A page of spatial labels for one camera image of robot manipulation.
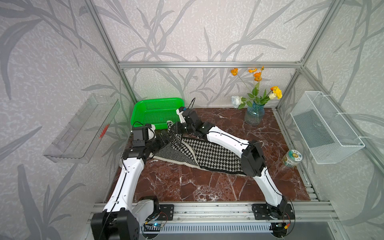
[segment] metal vent grille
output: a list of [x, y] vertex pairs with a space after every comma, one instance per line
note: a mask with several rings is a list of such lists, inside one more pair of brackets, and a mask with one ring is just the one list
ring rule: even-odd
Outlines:
[[160, 230], [147, 227], [159, 231], [144, 233], [262, 233], [272, 232], [270, 226], [270, 223], [167, 223]]
[[365, 146], [320, 91], [306, 91], [291, 116], [318, 164], [340, 162]]

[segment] transparent acrylic shelf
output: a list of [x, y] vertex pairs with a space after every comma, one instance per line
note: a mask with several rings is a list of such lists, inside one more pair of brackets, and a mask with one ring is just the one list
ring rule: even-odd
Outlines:
[[119, 108], [118, 99], [92, 94], [43, 155], [53, 162], [88, 163]]
[[323, 92], [306, 91], [291, 116], [317, 164], [338, 163], [365, 147]]

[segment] white rose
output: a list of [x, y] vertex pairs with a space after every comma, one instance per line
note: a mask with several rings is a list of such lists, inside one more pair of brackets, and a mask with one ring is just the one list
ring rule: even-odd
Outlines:
[[234, 108], [238, 108], [239, 105], [243, 103], [241, 101], [241, 97], [239, 96], [232, 96], [231, 99], [232, 99], [232, 105]]
[[271, 93], [268, 95], [269, 99], [274, 99], [277, 97], [276, 93]]

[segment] wallpaper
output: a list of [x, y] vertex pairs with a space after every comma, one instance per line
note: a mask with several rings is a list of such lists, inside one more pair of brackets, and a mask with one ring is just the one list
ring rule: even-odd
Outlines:
[[[331, 0], [94, 2], [119, 61], [299, 61]], [[228, 107], [231, 95], [248, 92], [230, 69], [125, 71], [137, 99]], [[264, 84], [283, 89], [293, 71], [268, 69]]]
[[[384, 1], [344, 1], [306, 67], [383, 151], [382, 66]], [[290, 112], [313, 88], [301, 76], [280, 114], [295, 147], [304, 155], [321, 200], [330, 200], [352, 240], [382, 239], [384, 177], [363, 151], [337, 164], [315, 163]]]
[[[105, 200], [133, 107], [83, 2], [2, 0], [0, 70], [0, 239], [79, 239]], [[43, 157], [92, 93], [121, 106], [90, 162]]]
[[345, 1], [307, 67], [384, 154], [383, 3]]
[[[233, 107], [231, 96], [248, 97], [247, 93], [257, 82], [247, 68], [238, 70], [244, 82], [230, 71], [228, 68], [135, 68], [125, 69], [125, 74], [138, 101], [179, 97], [190, 103], [196, 98], [196, 107]], [[293, 72], [293, 68], [265, 68], [260, 92], [273, 86], [284, 91]], [[270, 100], [266, 107], [276, 106], [278, 101]]]

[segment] clear plastic tray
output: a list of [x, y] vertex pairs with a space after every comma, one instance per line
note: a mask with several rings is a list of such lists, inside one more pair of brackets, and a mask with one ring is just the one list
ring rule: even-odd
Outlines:
[[92, 94], [43, 155], [53, 162], [88, 163], [119, 108], [118, 99]]

